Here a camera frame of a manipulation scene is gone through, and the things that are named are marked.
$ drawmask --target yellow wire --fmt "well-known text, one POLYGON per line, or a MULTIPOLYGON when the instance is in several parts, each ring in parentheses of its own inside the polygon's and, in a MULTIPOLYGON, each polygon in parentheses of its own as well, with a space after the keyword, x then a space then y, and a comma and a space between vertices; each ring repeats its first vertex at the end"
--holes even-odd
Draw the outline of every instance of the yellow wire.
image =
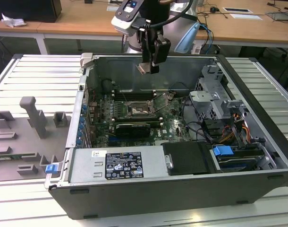
POLYGON ((115 134, 112 134, 112 133, 108 133, 108 134, 117 137, 115 134))

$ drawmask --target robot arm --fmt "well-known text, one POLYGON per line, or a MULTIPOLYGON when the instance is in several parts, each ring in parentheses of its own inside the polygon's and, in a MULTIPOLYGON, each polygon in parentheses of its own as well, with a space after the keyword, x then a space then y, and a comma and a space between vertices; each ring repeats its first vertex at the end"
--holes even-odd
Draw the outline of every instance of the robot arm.
POLYGON ((185 14, 190 0, 179 15, 169 18, 170 4, 174 0, 124 0, 111 23, 119 32, 132 36, 136 33, 142 52, 142 63, 137 65, 142 74, 158 73, 159 64, 166 61, 170 41, 163 37, 163 26, 185 14))

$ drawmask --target blue latch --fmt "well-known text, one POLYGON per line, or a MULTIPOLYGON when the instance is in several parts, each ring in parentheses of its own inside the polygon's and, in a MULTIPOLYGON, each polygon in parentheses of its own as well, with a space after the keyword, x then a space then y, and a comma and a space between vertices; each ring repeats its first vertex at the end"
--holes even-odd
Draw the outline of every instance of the blue latch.
POLYGON ((212 149, 215 156, 217 155, 234 155, 230 146, 216 146, 212 149))
POLYGON ((45 168, 46 174, 57 174, 58 173, 58 164, 49 164, 45 168))

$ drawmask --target gray 3d printed part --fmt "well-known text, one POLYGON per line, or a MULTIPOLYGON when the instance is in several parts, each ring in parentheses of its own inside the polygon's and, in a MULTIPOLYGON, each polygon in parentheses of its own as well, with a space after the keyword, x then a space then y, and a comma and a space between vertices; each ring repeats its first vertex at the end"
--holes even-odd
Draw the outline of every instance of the gray 3d printed part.
POLYGON ((19 165, 17 172, 20 175, 36 174, 36 173, 38 173, 38 169, 36 168, 36 166, 34 166, 34 164, 19 165))
POLYGON ((0 140, 15 140, 16 138, 15 132, 0 132, 0 140))
POLYGON ((35 107, 35 103, 36 103, 35 97, 25 96, 21 98, 19 105, 21 108, 24 108, 26 110, 33 126, 35 127, 38 133, 38 136, 41 139, 44 139, 46 134, 45 123, 41 121, 40 116, 35 107))
POLYGON ((40 161, 41 160, 41 156, 38 152, 36 152, 33 155, 23 155, 21 156, 22 160, 28 162, 28 161, 40 161))
POLYGON ((7 121, 13 121, 14 118, 10 111, 0 111, 0 129, 9 129, 7 121))
POLYGON ((10 147, 0 147, 0 155, 9 154, 11 151, 10 147))
MULTIPOLYGON (((39 114, 39 119, 40 119, 40 121, 42 122, 42 124, 43 124, 44 126, 46 126, 47 120, 46 120, 46 118, 45 118, 45 116, 44 116, 44 112, 43 112, 42 110, 37 110, 37 112, 38 112, 38 114, 39 114)), ((30 126, 33 128, 34 126, 33 126, 33 124, 32 124, 31 119, 27 119, 27 120, 29 121, 30 126)))
POLYGON ((46 159, 46 157, 44 155, 42 155, 39 166, 45 170, 46 166, 50 164, 50 162, 46 159))
POLYGON ((67 120, 67 116, 66 116, 65 112, 55 112, 54 122, 55 122, 56 128, 67 127, 68 120, 67 120))

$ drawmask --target power supply label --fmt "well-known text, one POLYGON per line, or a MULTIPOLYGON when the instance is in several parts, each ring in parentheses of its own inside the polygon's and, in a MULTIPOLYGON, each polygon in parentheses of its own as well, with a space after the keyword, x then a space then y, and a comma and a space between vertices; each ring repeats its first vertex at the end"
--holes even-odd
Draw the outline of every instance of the power supply label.
POLYGON ((107 180, 139 177, 144 177, 141 152, 106 154, 105 178, 107 180))

